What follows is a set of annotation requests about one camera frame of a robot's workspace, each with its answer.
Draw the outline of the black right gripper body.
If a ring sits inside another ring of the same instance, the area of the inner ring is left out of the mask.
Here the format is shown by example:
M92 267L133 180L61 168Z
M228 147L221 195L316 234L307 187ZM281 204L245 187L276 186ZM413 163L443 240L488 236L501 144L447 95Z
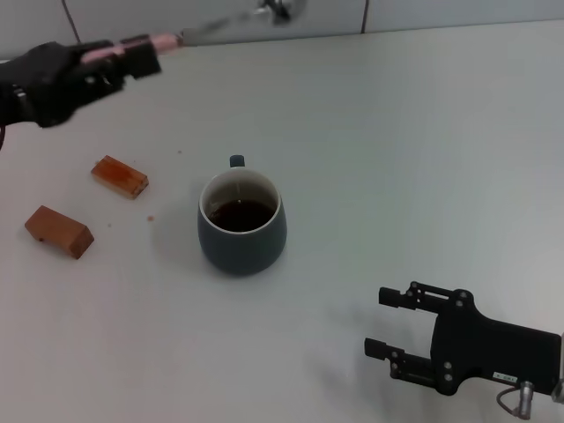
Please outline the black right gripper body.
M430 361L437 392L453 395L470 378L512 387L530 382L538 393L553 391L560 379L559 335L488 318L462 290L433 304Z

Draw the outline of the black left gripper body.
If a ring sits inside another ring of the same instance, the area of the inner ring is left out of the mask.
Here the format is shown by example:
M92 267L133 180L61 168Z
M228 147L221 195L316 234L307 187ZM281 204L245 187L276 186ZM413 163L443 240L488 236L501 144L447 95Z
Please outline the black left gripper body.
M34 122L51 128L124 86L115 58L82 63L78 45L48 42L0 63L0 127Z

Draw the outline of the pink handled metal spoon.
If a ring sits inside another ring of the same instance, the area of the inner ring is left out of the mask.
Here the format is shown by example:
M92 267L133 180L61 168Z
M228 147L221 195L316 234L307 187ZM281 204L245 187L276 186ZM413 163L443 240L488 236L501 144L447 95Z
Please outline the pink handled metal spoon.
M91 63L110 56L124 56L129 50L144 45L152 46L156 53L161 55L200 42L203 38L230 26L244 25L251 21L263 20L272 26L289 26L304 13L307 3L308 0L257 0L257 6L252 10L213 19L195 28L157 35L139 35L119 41L110 47L95 48L85 53L81 62Z

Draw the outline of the grey ceramic cup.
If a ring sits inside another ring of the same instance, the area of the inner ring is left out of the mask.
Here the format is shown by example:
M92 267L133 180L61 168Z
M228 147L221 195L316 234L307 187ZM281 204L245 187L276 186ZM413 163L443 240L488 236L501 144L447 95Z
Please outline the grey ceramic cup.
M276 211L268 223L253 231L228 232L212 224L211 212L234 200L255 200ZM229 169L210 179L201 192L197 232L204 256L220 271L236 276L257 274L274 264L286 246L282 196L268 177L246 166L242 155L233 155Z

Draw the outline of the orange stained wooden block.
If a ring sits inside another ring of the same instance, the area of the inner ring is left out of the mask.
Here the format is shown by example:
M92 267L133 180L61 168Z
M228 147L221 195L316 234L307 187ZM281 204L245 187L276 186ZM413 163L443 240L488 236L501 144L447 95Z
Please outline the orange stained wooden block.
M106 155L91 170L95 181L128 199L136 199L149 185L148 177Z

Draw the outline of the brown wooden block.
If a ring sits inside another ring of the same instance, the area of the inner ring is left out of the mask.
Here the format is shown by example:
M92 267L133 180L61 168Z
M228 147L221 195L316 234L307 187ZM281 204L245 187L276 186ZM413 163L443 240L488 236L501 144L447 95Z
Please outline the brown wooden block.
M27 220L25 228L36 241L60 249L76 260L94 242L93 234L86 225L44 205Z

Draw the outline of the dark coffee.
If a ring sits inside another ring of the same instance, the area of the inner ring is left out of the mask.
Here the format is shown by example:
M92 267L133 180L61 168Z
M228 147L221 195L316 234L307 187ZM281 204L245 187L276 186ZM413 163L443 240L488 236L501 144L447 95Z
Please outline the dark coffee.
M255 200L234 200L212 211L209 220L228 232L243 233L268 223L275 211L275 208Z

